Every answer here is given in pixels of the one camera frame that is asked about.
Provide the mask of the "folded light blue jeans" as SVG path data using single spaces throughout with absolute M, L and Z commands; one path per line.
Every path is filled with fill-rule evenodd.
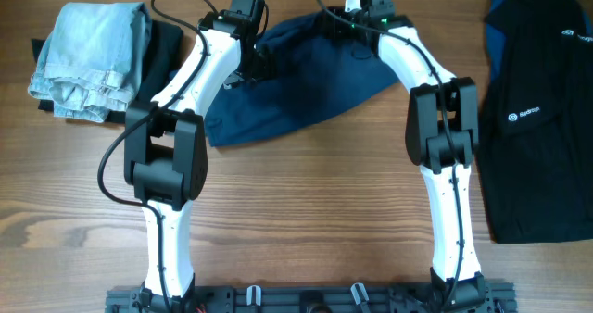
M 102 123 L 137 96 L 152 19 L 144 3 L 67 3 L 41 48 L 28 93 L 54 115 Z

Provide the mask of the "black logo shirt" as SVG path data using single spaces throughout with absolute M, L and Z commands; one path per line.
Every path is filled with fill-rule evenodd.
M 507 0 L 507 39 L 476 155 L 500 244 L 592 235 L 592 27 L 576 0 Z

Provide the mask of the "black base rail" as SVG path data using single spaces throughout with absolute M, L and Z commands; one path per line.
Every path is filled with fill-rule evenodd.
M 153 298 L 141 288 L 115 288 L 107 291 L 104 312 L 168 312 L 164 303 L 152 306 Z M 349 287 L 272 287 L 251 285 L 195 287 L 194 299 L 184 312 L 437 312 L 438 303 L 428 283 L 403 283 L 391 286 Z M 486 282 L 483 303 L 448 312 L 519 312 L 514 285 Z

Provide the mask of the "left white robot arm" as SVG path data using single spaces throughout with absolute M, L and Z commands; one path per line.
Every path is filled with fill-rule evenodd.
M 204 117 L 221 88 L 267 79 L 256 47 L 265 0 L 232 0 L 196 26 L 196 42 L 170 83 L 126 111 L 124 179 L 145 215 L 149 267 L 130 295 L 132 312 L 197 312 L 190 218 L 208 172 Z

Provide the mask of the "blue garment under shirt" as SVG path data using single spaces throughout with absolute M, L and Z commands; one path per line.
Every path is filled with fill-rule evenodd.
M 494 81 L 500 74 L 504 47 L 507 36 L 501 26 L 496 26 L 489 16 L 507 0 L 490 0 L 490 8 L 485 16 L 486 52 L 490 59 L 490 80 Z

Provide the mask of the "dark blue shorts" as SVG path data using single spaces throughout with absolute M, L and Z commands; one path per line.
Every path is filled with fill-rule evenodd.
M 322 12 L 288 19 L 257 45 L 276 76 L 221 89 L 205 118 L 213 147 L 272 139 L 341 115 L 396 84 L 396 73 L 358 40 L 330 35 Z

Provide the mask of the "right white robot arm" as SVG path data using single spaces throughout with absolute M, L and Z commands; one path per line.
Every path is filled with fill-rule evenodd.
M 433 312 L 462 312 L 486 300 L 474 251 L 469 181 L 478 145 L 477 90 L 440 65 L 392 0 L 346 0 L 332 18 L 367 42 L 409 94 L 405 144 L 428 193 L 434 234 Z

